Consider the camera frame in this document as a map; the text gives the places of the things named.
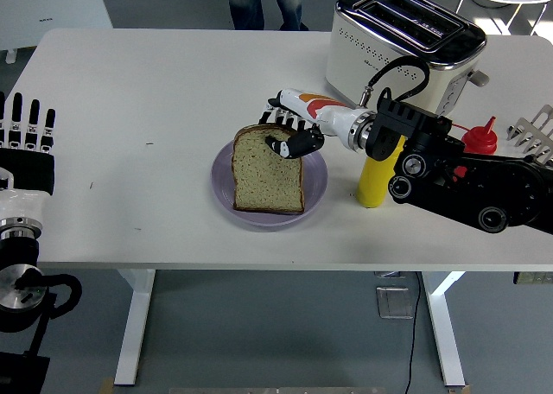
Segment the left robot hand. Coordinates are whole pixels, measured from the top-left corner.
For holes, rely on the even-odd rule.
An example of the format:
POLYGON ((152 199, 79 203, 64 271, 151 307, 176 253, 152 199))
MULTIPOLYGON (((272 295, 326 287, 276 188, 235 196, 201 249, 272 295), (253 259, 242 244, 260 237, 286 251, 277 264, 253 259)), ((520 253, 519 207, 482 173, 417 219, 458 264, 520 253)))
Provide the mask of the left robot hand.
POLYGON ((53 109, 41 115, 34 99, 23 116, 23 96, 17 92, 6 105, 1 95, 1 218, 41 219, 46 198, 54 192, 53 109))

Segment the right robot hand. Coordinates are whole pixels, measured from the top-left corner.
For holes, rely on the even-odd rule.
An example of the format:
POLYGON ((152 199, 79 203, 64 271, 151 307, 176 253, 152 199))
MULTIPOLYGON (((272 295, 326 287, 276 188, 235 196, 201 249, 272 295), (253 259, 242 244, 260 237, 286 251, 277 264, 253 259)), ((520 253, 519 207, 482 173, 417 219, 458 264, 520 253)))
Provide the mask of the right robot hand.
POLYGON ((342 102, 316 93, 283 89, 265 106, 259 122, 265 124, 273 111, 286 111, 286 125, 297 130, 286 140, 267 136, 265 143, 282 158, 296 159, 320 149, 326 136, 338 137, 350 149, 359 148, 359 130, 366 122, 367 109, 353 109, 342 102))

